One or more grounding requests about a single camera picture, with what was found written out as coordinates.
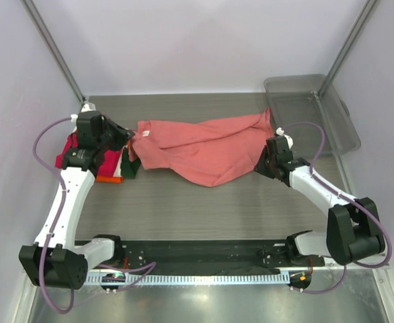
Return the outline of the salmon pink t shirt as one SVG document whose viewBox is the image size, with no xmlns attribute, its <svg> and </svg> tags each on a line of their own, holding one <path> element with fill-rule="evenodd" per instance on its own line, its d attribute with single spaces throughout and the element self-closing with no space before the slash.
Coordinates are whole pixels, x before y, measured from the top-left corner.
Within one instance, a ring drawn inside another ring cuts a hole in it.
<svg viewBox="0 0 394 323">
<path fill-rule="evenodd" d="M 145 170 L 170 169 L 194 184 L 215 187 L 252 172 L 273 135 L 268 108 L 197 124 L 144 120 L 130 140 L 128 155 Z"/>
</svg>

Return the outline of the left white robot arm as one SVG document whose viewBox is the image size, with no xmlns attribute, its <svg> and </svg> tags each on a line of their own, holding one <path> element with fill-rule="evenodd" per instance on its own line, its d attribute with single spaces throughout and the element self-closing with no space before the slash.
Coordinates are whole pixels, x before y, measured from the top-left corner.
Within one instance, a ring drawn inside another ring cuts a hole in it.
<svg viewBox="0 0 394 323">
<path fill-rule="evenodd" d="M 120 151 L 134 134 L 96 110 L 73 115 L 70 121 L 76 126 L 71 146 L 59 168 L 48 168 L 59 180 L 51 210 L 34 243 L 22 246 L 18 258 L 34 285 L 77 290 L 99 264 L 118 268 L 124 263 L 118 236 L 98 235 L 77 246 L 75 234 L 106 152 Z"/>
</svg>

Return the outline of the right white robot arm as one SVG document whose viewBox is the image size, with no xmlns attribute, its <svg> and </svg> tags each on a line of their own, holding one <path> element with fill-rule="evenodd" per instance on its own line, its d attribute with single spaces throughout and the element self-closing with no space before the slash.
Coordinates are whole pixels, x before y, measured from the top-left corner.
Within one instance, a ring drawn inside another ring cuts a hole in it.
<svg viewBox="0 0 394 323">
<path fill-rule="evenodd" d="M 286 261 L 300 266 L 310 255 L 329 256 L 340 265 L 362 266 L 365 258 L 384 254 L 376 266 L 385 266 L 393 247 L 379 221 L 377 206 L 370 198 L 358 199 L 321 177 L 312 163 L 295 158 L 287 135 L 277 135 L 266 141 L 255 172 L 277 179 L 307 197 L 327 217 L 324 234 L 303 231 L 288 236 Z"/>
</svg>

